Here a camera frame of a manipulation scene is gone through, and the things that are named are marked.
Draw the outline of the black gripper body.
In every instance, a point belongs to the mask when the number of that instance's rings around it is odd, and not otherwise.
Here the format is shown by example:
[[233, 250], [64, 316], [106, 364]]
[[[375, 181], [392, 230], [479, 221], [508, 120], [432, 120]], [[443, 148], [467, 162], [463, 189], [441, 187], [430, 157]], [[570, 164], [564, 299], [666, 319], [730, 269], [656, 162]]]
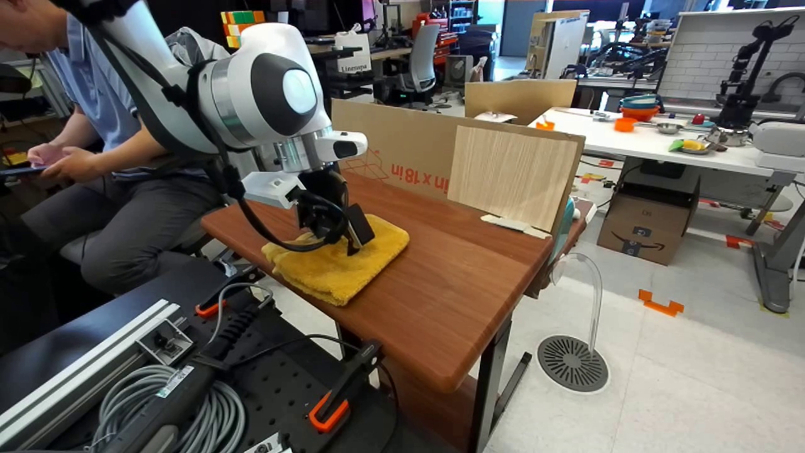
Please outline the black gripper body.
[[302, 170], [300, 181], [300, 223], [318, 238], [343, 238], [347, 232], [344, 178], [338, 170]]

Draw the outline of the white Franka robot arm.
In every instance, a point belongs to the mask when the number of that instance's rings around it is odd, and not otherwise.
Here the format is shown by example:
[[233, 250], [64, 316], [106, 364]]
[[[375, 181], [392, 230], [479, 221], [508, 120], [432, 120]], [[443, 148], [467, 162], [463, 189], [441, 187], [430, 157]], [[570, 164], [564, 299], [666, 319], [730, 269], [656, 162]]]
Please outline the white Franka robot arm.
[[286, 22], [260, 22], [222, 57], [182, 62], [143, 0], [52, 0], [77, 18], [169, 150], [206, 154], [211, 176], [271, 243], [350, 255], [375, 232], [350, 202], [344, 159], [367, 137], [335, 130], [313, 53]]

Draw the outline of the black small robot arm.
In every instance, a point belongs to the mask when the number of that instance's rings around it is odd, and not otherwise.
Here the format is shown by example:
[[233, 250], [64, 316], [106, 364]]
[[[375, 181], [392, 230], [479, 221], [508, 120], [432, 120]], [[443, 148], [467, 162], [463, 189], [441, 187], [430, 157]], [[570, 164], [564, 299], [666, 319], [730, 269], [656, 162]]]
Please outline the black small robot arm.
[[730, 75], [719, 84], [716, 101], [721, 111], [716, 113], [714, 124], [721, 129], [748, 129], [753, 111], [758, 108], [754, 84], [759, 69], [774, 40], [787, 38], [794, 31], [798, 18], [791, 16], [772, 26], [769, 21], [759, 22], [753, 31], [753, 42], [741, 46], [733, 61]]

